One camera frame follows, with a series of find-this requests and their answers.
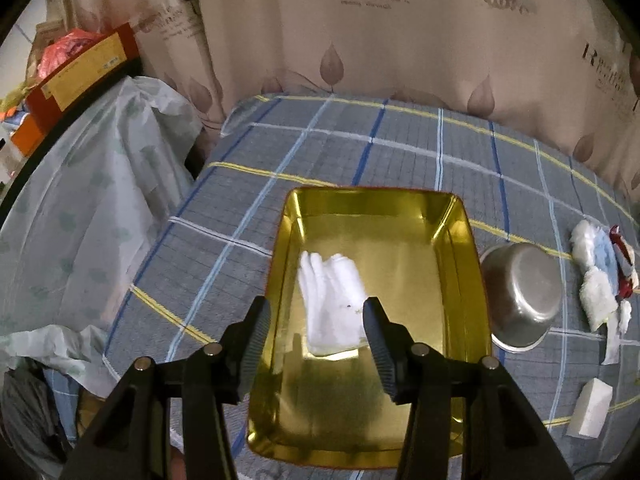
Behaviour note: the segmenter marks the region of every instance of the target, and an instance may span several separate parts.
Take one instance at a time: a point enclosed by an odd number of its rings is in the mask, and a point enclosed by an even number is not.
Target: gold metal tray
[[[262,456],[303,465],[395,467],[409,406],[384,393],[369,348],[322,358],[307,351],[296,281],[303,250],[351,258],[391,321],[450,358],[476,362],[491,353],[491,334],[462,201],[435,191],[302,187],[289,193],[282,213],[248,444]],[[452,456],[462,452],[462,414],[454,400]]]

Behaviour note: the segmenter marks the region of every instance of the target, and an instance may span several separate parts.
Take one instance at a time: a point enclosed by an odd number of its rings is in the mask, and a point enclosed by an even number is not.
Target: white eraser
[[[584,385],[576,402],[566,434],[578,438],[597,438],[607,418],[613,387],[599,379]]]

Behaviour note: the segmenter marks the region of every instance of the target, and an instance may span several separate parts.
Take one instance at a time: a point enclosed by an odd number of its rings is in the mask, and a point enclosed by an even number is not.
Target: silver rivet
[[[429,347],[424,343],[414,343],[411,345],[411,353],[418,357],[424,357],[429,353]]]
[[[498,366],[500,366],[500,361],[491,355],[485,355],[482,358],[482,366],[485,368],[489,368],[489,370],[495,370]]]
[[[139,372],[143,371],[143,370],[147,370],[150,366],[151,363],[153,361],[151,360],[151,357],[139,357],[136,359],[136,361],[133,363],[134,367],[136,370],[138,370]]]
[[[209,343],[208,345],[205,345],[203,350],[206,355],[208,355],[209,357],[213,357],[214,355],[218,355],[220,352],[222,352],[222,345],[215,342]]]

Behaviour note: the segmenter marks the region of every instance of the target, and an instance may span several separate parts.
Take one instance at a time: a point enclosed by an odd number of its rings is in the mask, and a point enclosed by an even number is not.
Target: beige curtain
[[[49,1],[86,30],[130,21],[211,141],[260,92],[393,97],[512,126],[640,199],[640,61],[601,0]]]

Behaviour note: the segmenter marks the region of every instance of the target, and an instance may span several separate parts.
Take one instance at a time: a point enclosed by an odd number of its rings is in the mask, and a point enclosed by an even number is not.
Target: stainless steel bowl
[[[492,339],[509,352],[538,345],[560,310],[556,260],[533,244],[489,249],[481,258]]]

